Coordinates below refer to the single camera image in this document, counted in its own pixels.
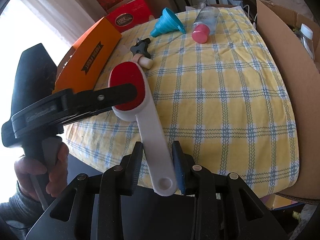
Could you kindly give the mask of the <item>grey sleeve left forearm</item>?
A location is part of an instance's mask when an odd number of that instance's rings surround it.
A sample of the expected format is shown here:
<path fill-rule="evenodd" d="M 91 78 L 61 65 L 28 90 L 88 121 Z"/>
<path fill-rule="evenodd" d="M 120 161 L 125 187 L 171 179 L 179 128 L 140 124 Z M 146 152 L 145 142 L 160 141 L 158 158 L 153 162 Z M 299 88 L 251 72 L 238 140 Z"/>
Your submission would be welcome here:
<path fill-rule="evenodd" d="M 1 203 L 1 218 L 13 225 L 23 225 L 24 228 L 32 227 L 43 214 L 40 202 L 26 196 L 16 184 L 16 193 L 8 202 Z"/>

